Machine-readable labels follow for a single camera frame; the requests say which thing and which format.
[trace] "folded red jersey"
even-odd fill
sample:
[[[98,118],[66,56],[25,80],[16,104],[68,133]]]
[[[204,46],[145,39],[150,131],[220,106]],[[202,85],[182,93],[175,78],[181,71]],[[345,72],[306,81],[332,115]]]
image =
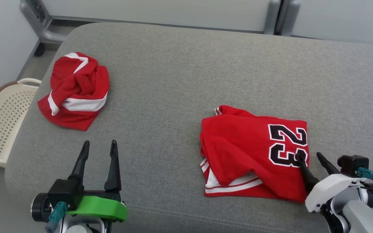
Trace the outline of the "folded red jersey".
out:
[[[309,165],[307,122],[255,116],[221,105],[202,120],[205,196],[254,196],[304,202],[296,154]]]

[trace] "caster wheel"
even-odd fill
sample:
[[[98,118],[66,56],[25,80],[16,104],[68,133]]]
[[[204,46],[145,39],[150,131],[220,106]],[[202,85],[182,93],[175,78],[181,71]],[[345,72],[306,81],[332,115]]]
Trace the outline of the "caster wheel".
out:
[[[34,56],[41,57],[45,51],[46,51],[46,46],[44,46],[43,43],[40,43],[34,52]]]

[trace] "white trim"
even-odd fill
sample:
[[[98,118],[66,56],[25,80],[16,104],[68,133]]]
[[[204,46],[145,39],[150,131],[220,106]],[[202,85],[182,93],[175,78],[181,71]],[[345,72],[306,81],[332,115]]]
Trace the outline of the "white trim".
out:
[[[220,110],[219,107],[216,107],[216,108],[214,109],[214,112],[215,112],[215,115],[216,115],[216,116],[222,114],[222,112],[221,112],[221,110]]]
[[[204,158],[204,160],[199,164],[201,167],[207,162],[207,158]]]
[[[69,54],[64,55],[64,56],[68,57],[68,58],[79,59],[80,61],[82,61],[82,63],[77,67],[77,69],[73,72],[73,74],[76,73],[77,71],[79,71],[81,68],[83,68],[83,66],[85,66],[89,63],[88,58],[80,57],[80,56],[77,55],[77,53],[69,53]]]
[[[53,97],[51,96],[52,92],[53,92],[53,90],[51,90],[51,92],[49,94],[49,105],[50,105],[50,108],[51,108],[51,115],[55,116],[58,113],[59,109],[58,109],[56,103],[54,103]]]
[[[250,180],[257,179],[258,176],[252,172],[249,172],[235,180],[233,180],[228,186],[235,186],[239,184],[244,184],[249,182]],[[214,187],[221,187],[221,184],[218,182],[216,176],[214,175],[212,169],[210,168],[210,173],[208,175],[208,181],[205,184],[205,188],[214,188]]]
[[[207,169],[210,167],[209,163],[205,163],[201,169],[202,169],[202,172],[204,173],[205,171],[207,171]]]
[[[256,187],[263,182],[260,179],[257,179],[255,181],[251,181],[247,184],[243,184],[240,186],[234,186],[234,187],[216,187],[212,189],[205,189],[205,193],[220,193],[220,192],[235,192],[235,191],[240,191],[240,190],[245,190],[245,189],[250,189],[252,187]]]
[[[108,92],[106,92],[105,97],[103,97],[102,99],[67,98],[61,106],[65,107],[68,111],[97,112],[106,103],[107,94]]]

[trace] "gray fabric surface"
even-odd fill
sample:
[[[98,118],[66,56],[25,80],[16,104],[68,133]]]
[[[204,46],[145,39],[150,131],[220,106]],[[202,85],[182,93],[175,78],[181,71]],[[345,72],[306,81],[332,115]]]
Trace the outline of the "gray fabric surface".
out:
[[[77,51],[107,66],[108,100],[86,132],[48,122],[37,101],[50,92],[51,64],[6,168],[10,193],[26,207],[70,174],[85,140],[84,186],[102,189],[116,139],[129,220],[115,232],[327,232],[304,205],[203,196],[201,119],[223,104],[305,120],[312,155],[335,164],[364,155],[373,169],[373,45],[100,23],[74,30],[55,59]],[[327,175],[315,156],[311,171]]]

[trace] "beige laundry basket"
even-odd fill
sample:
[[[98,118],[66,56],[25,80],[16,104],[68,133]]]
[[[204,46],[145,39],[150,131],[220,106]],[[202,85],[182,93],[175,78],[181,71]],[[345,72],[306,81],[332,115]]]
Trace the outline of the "beige laundry basket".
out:
[[[24,78],[0,88],[0,167],[6,166],[19,127],[38,89],[26,82],[41,84],[40,80]]]

